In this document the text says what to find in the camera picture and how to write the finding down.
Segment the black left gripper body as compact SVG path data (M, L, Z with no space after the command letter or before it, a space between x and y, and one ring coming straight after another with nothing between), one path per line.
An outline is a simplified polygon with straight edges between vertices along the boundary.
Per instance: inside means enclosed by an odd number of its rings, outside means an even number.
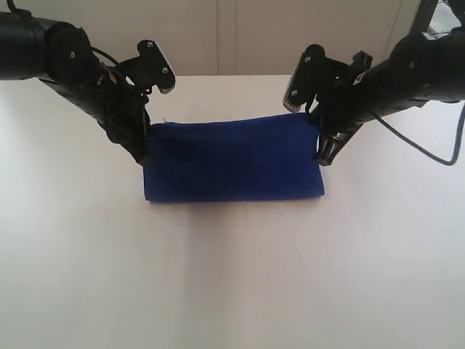
M91 63L86 67L86 90L93 115L112 143L145 145L150 125L145 109L151 88L137 86L119 65Z

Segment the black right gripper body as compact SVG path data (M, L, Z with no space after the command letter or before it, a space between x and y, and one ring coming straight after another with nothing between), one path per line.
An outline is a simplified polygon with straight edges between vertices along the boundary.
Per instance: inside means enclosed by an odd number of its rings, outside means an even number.
M321 110L321 134L350 133L351 136L373 117L385 103L385 87L380 67L371 65L373 58L360 51L352 58L349 73L338 78L325 93L314 101Z

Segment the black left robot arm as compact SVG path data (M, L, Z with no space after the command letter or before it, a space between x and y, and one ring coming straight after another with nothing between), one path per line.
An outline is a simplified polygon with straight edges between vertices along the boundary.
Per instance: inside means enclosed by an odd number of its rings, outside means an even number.
M34 78L90 115L139 165L150 158L148 98L99 60L83 29L24 9L2 12L1 80Z

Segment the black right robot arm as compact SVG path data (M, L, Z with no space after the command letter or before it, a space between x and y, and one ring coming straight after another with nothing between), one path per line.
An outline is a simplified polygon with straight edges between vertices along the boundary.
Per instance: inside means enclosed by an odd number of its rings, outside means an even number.
M464 100L464 28L454 28L438 39L410 34L375 66L364 52L358 52L351 64L330 59L317 44L306 49L303 63L308 97L318 102L311 118L320 128L319 164L332 164L362 125L373 120L431 159L446 166L456 163L460 135L451 158L441 159L402 135L384 117L429 101Z

